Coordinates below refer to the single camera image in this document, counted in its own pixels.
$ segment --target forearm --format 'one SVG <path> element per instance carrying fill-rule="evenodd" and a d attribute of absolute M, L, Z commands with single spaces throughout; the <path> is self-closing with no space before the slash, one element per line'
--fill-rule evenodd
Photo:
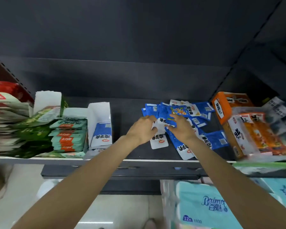
<path fill-rule="evenodd" d="M 122 136 L 35 203 L 13 229 L 74 228 L 123 159 L 137 146 Z"/>
<path fill-rule="evenodd" d="M 286 208 L 195 138 L 187 143 L 243 228 L 286 228 Z"/>

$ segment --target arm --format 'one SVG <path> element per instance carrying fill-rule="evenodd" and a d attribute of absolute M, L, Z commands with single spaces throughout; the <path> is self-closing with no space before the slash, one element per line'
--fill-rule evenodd
<path fill-rule="evenodd" d="M 177 127 L 169 130 L 193 151 L 244 229 L 286 228 L 286 208 L 281 203 L 209 149 L 184 117 L 171 116 Z"/>
<path fill-rule="evenodd" d="M 153 121 L 154 116 L 141 117 L 125 136 L 46 193 L 12 229 L 74 228 L 123 159 L 155 135 Z"/>

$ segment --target person's left hand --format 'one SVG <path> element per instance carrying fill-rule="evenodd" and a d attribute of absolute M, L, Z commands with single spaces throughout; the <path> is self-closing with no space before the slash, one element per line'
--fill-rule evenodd
<path fill-rule="evenodd" d="M 137 141 L 138 146 L 148 142 L 158 131 L 156 127 L 153 127 L 152 129 L 153 121 L 156 120 L 155 116 L 141 117 L 130 127 L 126 136 L 129 139 Z"/>

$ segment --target hand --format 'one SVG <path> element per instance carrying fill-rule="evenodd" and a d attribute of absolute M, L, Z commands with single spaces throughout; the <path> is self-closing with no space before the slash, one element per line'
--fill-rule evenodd
<path fill-rule="evenodd" d="M 155 116 L 141 117 L 137 122 L 133 124 L 128 130 L 126 136 L 135 140 L 137 146 L 148 142 L 158 131 L 156 127 L 153 127 L 153 121 L 156 121 Z"/>
<path fill-rule="evenodd" d="M 170 114 L 171 117 L 175 118 L 177 127 L 169 126 L 168 129 L 175 135 L 175 137 L 184 144 L 188 141 L 197 138 L 194 130 L 192 129 L 190 123 L 183 117 L 177 114 Z"/>

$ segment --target white tile floor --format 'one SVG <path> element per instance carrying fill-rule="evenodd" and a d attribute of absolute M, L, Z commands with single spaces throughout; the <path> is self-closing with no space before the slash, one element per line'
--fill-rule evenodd
<path fill-rule="evenodd" d="M 43 165 L 14 166 L 7 192 L 0 199 L 0 229 L 10 229 L 37 200 Z M 163 215 L 161 196 L 99 195 L 76 229 L 141 229 L 148 218 Z"/>

